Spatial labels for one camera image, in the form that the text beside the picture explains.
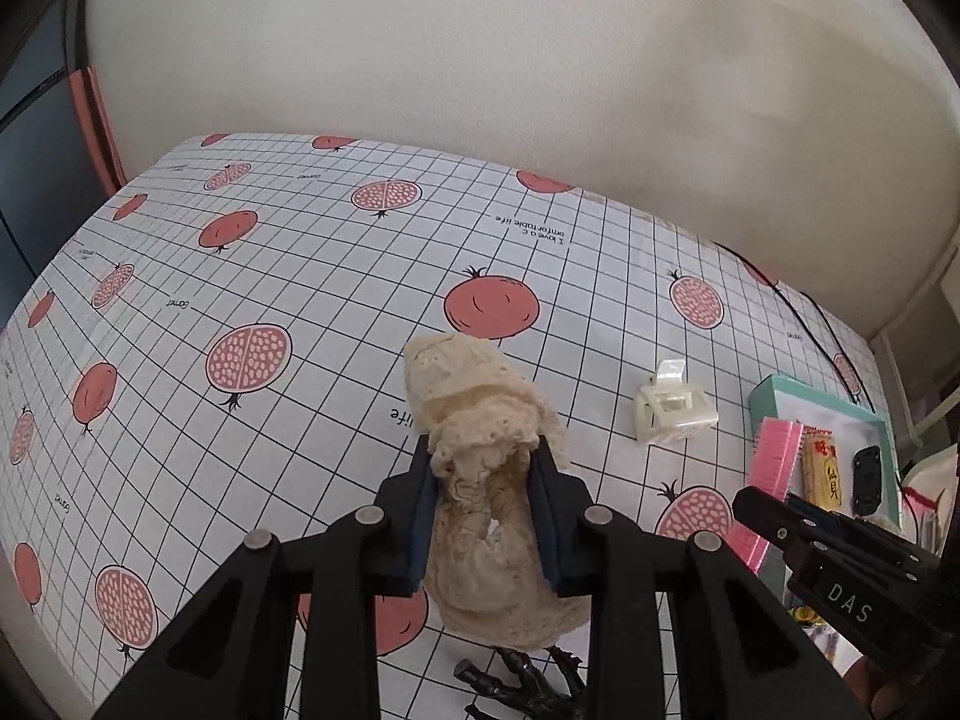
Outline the person's right hand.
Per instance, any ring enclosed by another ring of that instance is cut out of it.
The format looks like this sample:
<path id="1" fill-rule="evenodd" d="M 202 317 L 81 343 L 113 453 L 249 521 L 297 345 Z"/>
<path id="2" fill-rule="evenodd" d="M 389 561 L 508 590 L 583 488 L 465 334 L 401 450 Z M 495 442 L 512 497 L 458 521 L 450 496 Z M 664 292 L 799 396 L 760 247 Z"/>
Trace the person's right hand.
<path id="1" fill-rule="evenodd" d="M 861 656 L 843 674 L 843 681 L 869 718 L 937 717 L 930 674 L 923 679 L 895 679 Z"/>

